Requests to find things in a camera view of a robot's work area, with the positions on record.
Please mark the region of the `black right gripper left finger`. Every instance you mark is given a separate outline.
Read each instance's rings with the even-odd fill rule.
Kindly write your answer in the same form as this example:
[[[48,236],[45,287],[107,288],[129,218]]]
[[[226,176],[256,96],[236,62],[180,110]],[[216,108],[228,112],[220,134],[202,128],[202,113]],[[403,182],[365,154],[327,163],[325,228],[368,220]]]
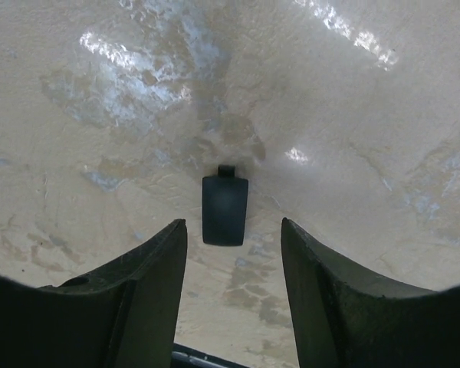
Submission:
[[[57,287],[0,275],[0,367],[168,367],[186,256],[177,219]]]

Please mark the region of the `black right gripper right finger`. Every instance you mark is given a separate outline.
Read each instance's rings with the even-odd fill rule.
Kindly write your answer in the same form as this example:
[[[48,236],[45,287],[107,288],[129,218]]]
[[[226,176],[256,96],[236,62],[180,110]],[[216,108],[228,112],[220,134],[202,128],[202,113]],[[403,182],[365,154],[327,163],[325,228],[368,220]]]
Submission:
[[[376,273],[281,223],[302,367],[460,367],[460,285],[431,291]]]

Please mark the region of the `black battery cover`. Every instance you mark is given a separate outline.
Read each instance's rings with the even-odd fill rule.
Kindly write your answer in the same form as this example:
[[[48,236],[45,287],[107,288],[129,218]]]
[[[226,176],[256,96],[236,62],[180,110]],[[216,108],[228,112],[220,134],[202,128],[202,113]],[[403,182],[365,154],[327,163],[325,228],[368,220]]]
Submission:
[[[249,181],[236,176],[236,167],[219,165],[202,178],[202,240],[207,245],[242,246]]]

